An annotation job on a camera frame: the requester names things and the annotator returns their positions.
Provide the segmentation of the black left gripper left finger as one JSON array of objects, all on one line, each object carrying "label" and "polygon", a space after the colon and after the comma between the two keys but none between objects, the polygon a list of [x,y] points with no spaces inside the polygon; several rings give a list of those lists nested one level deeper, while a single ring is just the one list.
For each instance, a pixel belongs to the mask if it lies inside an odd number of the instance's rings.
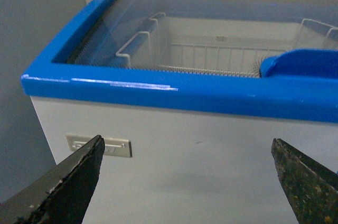
[{"label": "black left gripper left finger", "polygon": [[1,204],[1,223],[82,223],[105,151],[97,135]]}]

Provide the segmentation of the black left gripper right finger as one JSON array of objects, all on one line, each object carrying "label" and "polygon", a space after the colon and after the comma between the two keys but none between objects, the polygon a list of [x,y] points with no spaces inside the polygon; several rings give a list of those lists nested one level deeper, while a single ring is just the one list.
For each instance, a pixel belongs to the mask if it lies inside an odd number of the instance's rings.
[{"label": "black left gripper right finger", "polygon": [[337,223],[337,173],[280,138],[271,154],[279,183],[299,223]]}]

